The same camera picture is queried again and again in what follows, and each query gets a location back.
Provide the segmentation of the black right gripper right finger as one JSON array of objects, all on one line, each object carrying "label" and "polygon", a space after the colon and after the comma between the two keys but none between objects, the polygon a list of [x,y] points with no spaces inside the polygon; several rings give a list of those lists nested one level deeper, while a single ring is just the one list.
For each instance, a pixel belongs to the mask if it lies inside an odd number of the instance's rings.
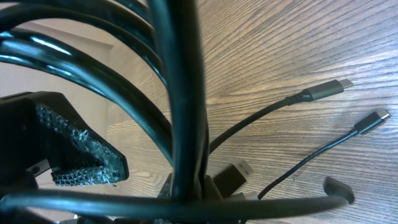
[{"label": "black right gripper right finger", "polygon": [[220,191],[209,175],[206,175],[204,178],[203,198],[205,200],[223,200]]}]

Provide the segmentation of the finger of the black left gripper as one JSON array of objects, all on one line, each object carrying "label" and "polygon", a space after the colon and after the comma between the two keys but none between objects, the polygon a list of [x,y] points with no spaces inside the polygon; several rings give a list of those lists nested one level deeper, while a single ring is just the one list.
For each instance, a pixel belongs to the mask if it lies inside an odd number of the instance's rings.
[{"label": "finger of the black left gripper", "polygon": [[1,98],[1,195],[37,189],[47,161],[59,186],[112,184],[129,177],[126,157],[92,130],[61,93]]}]

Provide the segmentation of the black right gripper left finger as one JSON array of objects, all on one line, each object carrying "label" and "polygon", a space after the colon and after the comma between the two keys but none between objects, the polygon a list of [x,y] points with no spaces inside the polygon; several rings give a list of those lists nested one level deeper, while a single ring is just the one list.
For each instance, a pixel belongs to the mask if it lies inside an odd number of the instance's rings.
[{"label": "black right gripper left finger", "polygon": [[170,199],[171,187],[172,187],[171,181],[172,181],[172,173],[170,173],[166,178],[157,198]]}]

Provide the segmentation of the black cable grey metal plug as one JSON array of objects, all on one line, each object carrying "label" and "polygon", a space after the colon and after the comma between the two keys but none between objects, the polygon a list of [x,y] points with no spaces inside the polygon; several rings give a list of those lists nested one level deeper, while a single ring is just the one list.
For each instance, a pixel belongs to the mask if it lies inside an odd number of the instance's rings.
[{"label": "black cable grey metal plug", "polygon": [[306,89],[302,90],[301,92],[296,93],[294,95],[287,96],[283,100],[273,103],[273,104],[259,110],[258,112],[250,115],[246,119],[240,121],[239,123],[235,124],[234,126],[227,129],[225,132],[220,134],[217,138],[215,138],[210,143],[209,153],[211,154],[218,146],[220,146],[228,138],[230,138],[232,135],[236,134],[241,129],[245,128],[249,124],[255,122],[256,120],[262,118],[263,116],[265,116],[275,110],[278,110],[285,106],[294,105],[297,103],[312,102],[312,101],[320,100],[322,98],[333,96],[333,95],[344,92],[345,89],[350,88],[352,86],[354,86],[354,84],[348,79],[332,80],[332,81],[329,81],[326,83],[322,83],[322,84],[319,84],[316,86],[306,88]]}]

